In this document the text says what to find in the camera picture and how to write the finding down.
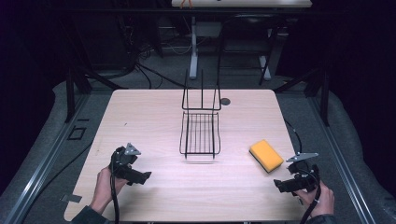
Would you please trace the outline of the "person's left hand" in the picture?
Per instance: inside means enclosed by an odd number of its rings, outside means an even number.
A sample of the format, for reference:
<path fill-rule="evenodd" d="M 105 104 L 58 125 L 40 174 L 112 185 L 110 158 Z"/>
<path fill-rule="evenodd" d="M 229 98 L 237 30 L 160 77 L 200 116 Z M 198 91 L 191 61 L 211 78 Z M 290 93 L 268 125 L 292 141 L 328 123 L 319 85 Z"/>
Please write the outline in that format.
<path fill-rule="evenodd" d="M 103 168 L 97 175 L 96 186 L 90 208 L 102 215 L 108 204 L 112 201 L 111 172 L 108 167 Z"/>

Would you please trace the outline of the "yellow sponge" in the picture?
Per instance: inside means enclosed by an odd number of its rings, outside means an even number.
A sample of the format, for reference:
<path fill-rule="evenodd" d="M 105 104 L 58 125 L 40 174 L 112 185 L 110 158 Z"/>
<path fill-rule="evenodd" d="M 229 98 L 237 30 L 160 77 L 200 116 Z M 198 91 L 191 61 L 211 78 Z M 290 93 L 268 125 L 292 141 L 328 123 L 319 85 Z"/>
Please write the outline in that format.
<path fill-rule="evenodd" d="M 249 153 L 267 173 L 272 173 L 284 161 L 266 140 L 253 144 Z"/>

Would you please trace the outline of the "black frame stand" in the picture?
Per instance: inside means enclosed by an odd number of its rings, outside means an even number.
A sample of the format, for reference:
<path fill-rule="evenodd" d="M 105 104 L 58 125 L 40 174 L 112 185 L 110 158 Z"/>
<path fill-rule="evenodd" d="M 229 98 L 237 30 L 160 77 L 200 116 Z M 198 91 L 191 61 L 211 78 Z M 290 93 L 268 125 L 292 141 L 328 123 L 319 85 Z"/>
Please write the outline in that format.
<path fill-rule="evenodd" d="M 287 81 L 285 84 L 274 89 L 274 92 L 284 92 L 303 81 L 307 82 L 304 89 L 304 95 L 306 97 L 315 97 L 319 93 L 319 117 L 326 126 L 329 126 L 328 107 L 330 95 L 330 76 L 324 68 L 313 68 L 307 73 Z"/>
<path fill-rule="evenodd" d="M 114 82 L 100 76 L 98 73 L 85 68 L 85 67 L 71 67 L 66 74 L 66 102 L 67 102 L 67 114 L 65 122 L 69 122 L 76 113 L 76 102 L 75 102 L 75 88 L 82 94 L 90 94 L 92 92 L 92 86 L 88 81 L 91 77 L 111 90 L 124 90 L 124 87 L 115 84 Z"/>

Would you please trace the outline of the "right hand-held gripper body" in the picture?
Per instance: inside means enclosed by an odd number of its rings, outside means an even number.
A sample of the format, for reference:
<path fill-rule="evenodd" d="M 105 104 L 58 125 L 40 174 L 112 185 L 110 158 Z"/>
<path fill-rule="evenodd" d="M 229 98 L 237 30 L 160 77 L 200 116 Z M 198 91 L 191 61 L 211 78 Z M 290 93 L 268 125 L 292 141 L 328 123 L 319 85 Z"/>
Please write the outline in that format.
<path fill-rule="evenodd" d="M 310 165 L 308 163 L 308 159 L 317 156 L 318 153 L 297 153 L 287 159 L 287 162 L 290 162 L 288 170 L 293 175 L 293 180 L 295 181 L 294 185 L 289 188 L 305 189 L 311 192 L 318 187 L 318 167 L 315 164 Z"/>

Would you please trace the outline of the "person's right hand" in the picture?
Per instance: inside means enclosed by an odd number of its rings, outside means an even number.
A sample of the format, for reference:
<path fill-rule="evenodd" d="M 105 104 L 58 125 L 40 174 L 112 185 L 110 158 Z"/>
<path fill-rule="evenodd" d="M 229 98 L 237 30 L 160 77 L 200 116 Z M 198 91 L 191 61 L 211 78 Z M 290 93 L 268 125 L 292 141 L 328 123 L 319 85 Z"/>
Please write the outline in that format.
<path fill-rule="evenodd" d="M 317 203 L 315 208 L 311 211 L 310 217 L 318 217 L 321 215 L 334 214 L 334 194 L 323 182 L 319 183 L 316 190 L 306 192 L 304 190 L 297 190 L 295 194 L 302 200 L 306 209 L 309 208 L 311 203 Z"/>

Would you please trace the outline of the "white background desk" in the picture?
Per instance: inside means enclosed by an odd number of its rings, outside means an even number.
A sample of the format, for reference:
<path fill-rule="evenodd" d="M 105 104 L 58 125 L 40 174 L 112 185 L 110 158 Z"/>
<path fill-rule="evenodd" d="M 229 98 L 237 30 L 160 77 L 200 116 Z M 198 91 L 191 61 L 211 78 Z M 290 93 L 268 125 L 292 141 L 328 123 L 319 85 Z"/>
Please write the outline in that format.
<path fill-rule="evenodd" d="M 238 13 L 248 9 L 279 9 L 279 8 L 310 8 L 311 0 L 171 0 L 173 7 L 179 9 L 235 9 Z M 196 79 L 198 75 L 198 37 L 215 37 L 219 34 L 218 21 L 198 21 L 196 16 L 191 17 L 191 64 L 190 78 Z"/>

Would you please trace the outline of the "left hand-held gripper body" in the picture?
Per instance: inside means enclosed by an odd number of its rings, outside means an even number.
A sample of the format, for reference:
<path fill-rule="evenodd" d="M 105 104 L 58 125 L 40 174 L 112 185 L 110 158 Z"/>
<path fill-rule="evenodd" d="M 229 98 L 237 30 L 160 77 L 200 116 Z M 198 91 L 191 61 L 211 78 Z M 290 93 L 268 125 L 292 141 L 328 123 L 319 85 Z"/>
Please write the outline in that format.
<path fill-rule="evenodd" d="M 141 173 L 132 168 L 132 165 L 137 160 L 137 156 L 141 152 L 136 149 L 131 143 L 125 147 L 118 147 L 112 154 L 108 168 L 113 179 L 120 178 L 125 180 L 138 179 L 138 174 Z"/>

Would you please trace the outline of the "black tape rectangle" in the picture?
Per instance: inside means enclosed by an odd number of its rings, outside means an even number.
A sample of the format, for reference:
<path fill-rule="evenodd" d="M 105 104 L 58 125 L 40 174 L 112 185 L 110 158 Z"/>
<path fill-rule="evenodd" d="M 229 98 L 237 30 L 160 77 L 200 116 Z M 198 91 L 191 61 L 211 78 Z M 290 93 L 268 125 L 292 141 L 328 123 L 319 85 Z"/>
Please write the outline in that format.
<path fill-rule="evenodd" d="M 86 132 L 86 127 L 74 126 L 67 136 L 68 140 L 81 140 Z"/>

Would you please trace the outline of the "black metal chair frame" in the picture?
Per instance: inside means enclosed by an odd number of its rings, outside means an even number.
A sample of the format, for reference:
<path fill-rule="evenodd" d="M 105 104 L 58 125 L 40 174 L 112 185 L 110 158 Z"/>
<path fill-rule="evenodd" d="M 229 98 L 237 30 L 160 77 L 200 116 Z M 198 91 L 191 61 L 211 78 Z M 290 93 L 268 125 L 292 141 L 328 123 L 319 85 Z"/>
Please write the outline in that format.
<path fill-rule="evenodd" d="M 259 75 L 261 85 L 283 23 L 275 15 L 235 15 L 224 21 L 217 46 L 217 76 Z"/>

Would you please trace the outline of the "metal floor rail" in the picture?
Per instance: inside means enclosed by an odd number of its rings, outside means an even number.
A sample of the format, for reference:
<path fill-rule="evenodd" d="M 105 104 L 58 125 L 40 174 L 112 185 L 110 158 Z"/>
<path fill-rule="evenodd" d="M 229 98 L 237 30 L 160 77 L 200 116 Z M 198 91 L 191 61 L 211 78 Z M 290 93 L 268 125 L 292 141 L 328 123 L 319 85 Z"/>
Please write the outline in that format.
<path fill-rule="evenodd" d="M 43 192 L 44 183 L 67 142 L 67 135 L 72 132 L 73 124 L 78 120 L 90 98 L 91 96 L 87 94 L 78 96 L 75 114 L 65 122 L 66 99 L 61 96 L 56 97 L 55 104 L 37 139 L 5 192 L 0 196 L 0 224 L 23 223 L 38 193 Z"/>
<path fill-rule="evenodd" d="M 341 152 L 341 149 L 332 133 L 330 126 L 327 126 L 319 112 L 319 104 L 315 98 L 308 97 L 307 102 L 313 110 L 314 116 L 318 121 L 320 129 L 324 132 L 326 139 L 330 145 L 330 152 L 332 154 L 332 160 L 335 163 L 337 171 L 341 176 L 341 179 L 346 188 L 347 194 L 350 201 L 357 212 L 357 215 L 362 224 L 376 224 L 373 213 L 371 212 L 366 200 L 363 197 L 361 188 L 358 186 L 354 176 L 352 175 L 347 161 Z"/>

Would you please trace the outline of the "grey tape strip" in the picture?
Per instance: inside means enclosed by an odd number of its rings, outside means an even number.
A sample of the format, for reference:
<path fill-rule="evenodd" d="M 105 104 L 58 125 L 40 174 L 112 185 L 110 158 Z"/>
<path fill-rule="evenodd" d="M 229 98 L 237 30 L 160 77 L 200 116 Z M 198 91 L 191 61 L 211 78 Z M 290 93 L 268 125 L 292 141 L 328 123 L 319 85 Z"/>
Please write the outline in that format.
<path fill-rule="evenodd" d="M 79 203 L 81 201 L 82 197 L 74 194 L 64 194 L 61 197 L 62 202 L 67 202 L 67 203 Z"/>

